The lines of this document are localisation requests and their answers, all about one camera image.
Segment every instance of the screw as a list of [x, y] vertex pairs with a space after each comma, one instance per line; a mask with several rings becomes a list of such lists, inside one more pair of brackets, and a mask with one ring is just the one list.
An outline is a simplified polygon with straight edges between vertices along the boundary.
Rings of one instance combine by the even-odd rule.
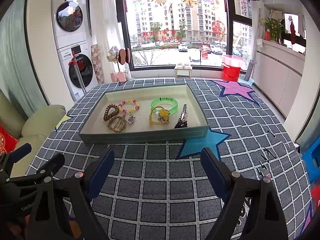
[[269, 177], [263, 177], [262, 180], [265, 182], [265, 183], [269, 183], [271, 181], [271, 179]]
[[83, 172], [82, 171], [78, 171], [76, 174], [75, 174], [75, 177], [76, 178], [81, 178], [83, 176]]
[[233, 177], [235, 177], [235, 178], [239, 178], [239, 177], [240, 177], [240, 173], [237, 172], [237, 171], [233, 171], [233, 172], [231, 173], [231, 175], [232, 175]]
[[51, 181], [51, 177], [45, 177], [45, 178], [44, 178], [44, 182], [45, 182], [45, 183], [48, 183], [48, 182], [50, 182], [50, 181]]

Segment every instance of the red lantern sticker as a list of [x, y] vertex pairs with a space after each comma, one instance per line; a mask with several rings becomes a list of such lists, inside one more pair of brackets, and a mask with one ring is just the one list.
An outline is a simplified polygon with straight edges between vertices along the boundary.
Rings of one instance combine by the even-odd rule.
[[221, 21], [213, 21], [212, 31], [217, 35], [221, 35], [226, 31], [226, 27]]

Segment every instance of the white appliance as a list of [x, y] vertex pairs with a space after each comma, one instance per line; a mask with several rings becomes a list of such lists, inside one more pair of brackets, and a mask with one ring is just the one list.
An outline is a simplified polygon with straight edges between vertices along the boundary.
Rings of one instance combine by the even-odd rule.
[[76, 102], [84, 93], [81, 89], [80, 82], [78, 80], [76, 70], [73, 64], [69, 65], [72, 60], [72, 51], [76, 54], [76, 61], [78, 63], [78, 68], [80, 75], [82, 77], [85, 90], [88, 92], [90, 89], [98, 85], [97, 77], [93, 69], [91, 62], [91, 49], [86, 41], [79, 42], [77, 44], [72, 44], [66, 46], [62, 49], [58, 49], [58, 56], [63, 71], [63, 75], [66, 79], [67, 85], [69, 87], [72, 99]]
[[84, 4], [78, 0], [51, 0], [51, 13], [57, 49], [87, 40]]

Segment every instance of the green sofa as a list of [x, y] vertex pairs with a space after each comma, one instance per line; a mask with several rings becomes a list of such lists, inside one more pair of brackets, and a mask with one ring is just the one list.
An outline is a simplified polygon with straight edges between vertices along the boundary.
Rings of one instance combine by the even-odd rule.
[[26, 122], [0, 90], [0, 124], [18, 140], [16, 149], [29, 143], [32, 151], [15, 163], [10, 177], [23, 176], [40, 147], [65, 116], [64, 106], [52, 105], [36, 111]]

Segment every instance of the translucent green bracelet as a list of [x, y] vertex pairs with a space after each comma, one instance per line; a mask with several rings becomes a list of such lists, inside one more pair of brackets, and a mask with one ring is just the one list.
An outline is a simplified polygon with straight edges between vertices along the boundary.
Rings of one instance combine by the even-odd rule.
[[151, 108], [155, 108], [156, 106], [162, 106], [163, 108], [169, 110], [170, 114], [174, 114], [178, 109], [178, 102], [174, 98], [160, 97], [151, 102]]

